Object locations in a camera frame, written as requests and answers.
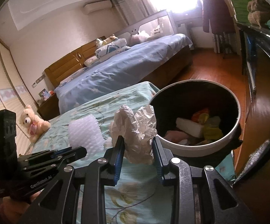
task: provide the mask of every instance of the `human hand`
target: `human hand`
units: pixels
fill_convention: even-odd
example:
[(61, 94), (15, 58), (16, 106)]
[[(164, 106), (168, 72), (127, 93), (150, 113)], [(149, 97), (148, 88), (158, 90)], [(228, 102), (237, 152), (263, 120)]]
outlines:
[[(33, 202), (36, 197), (40, 194), (41, 191), (30, 196), (30, 201)], [(3, 198), (2, 208), (5, 217), (13, 224), (17, 223), (21, 216), (25, 213), (25, 211), (30, 206), (28, 203), (24, 201), (17, 201), (11, 199), (9, 196)]]

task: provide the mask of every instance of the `teddy bear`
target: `teddy bear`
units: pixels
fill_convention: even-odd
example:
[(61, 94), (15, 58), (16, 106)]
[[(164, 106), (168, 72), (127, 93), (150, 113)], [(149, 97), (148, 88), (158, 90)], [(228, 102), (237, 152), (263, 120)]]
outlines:
[(28, 133), (30, 134), (29, 140), (31, 143), (37, 142), (39, 137), (51, 127), (51, 124), (48, 121), (41, 119), (34, 113), (30, 105), (26, 105), (21, 113), (20, 122), (28, 129)]
[(117, 40), (118, 38), (112, 34), (112, 36), (108, 37), (107, 39), (105, 40), (100, 40), (100, 39), (96, 39), (96, 46), (98, 48), (101, 48), (102, 46), (106, 45), (106, 44), (109, 44), (111, 42), (113, 42), (114, 40)]

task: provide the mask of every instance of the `brown towel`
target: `brown towel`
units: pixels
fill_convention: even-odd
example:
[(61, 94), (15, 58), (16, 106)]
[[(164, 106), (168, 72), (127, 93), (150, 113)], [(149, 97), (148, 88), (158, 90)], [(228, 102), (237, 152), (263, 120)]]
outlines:
[(270, 12), (270, 4), (266, 0), (252, 0), (248, 2), (247, 9), (252, 13), (256, 11)]
[(265, 27), (265, 23), (270, 20), (270, 12), (255, 11), (248, 14), (248, 20), (253, 25), (260, 28)]

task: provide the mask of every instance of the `crumpled white paper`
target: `crumpled white paper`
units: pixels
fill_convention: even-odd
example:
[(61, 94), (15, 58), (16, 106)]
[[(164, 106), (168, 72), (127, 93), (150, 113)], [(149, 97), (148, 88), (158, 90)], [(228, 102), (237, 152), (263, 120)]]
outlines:
[(153, 106), (141, 107), (135, 114), (122, 105), (114, 114), (114, 122), (109, 131), (112, 145), (115, 146), (118, 136), (125, 142), (124, 156), (130, 163), (152, 164), (152, 139), (157, 134)]

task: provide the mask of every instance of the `trash can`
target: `trash can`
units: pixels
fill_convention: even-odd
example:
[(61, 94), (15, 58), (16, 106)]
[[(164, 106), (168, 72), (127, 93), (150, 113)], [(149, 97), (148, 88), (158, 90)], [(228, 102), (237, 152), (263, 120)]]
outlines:
[[(202, 157), (225, 147), (234, 137), (241, 116), (241, 108), (234, 93), (219, 83), (193, 79), (171, 84), (150, 101), (157, 119), (157, 131), (163, 147), (173, 154), (184, 157)], [(191, 119), (192, 115), (208, 108), (210, 117), (219, 116), (221, 139), (206, 145), (188, 146), (172, 143), (163, 137), (176, 128), (176, 118)]]

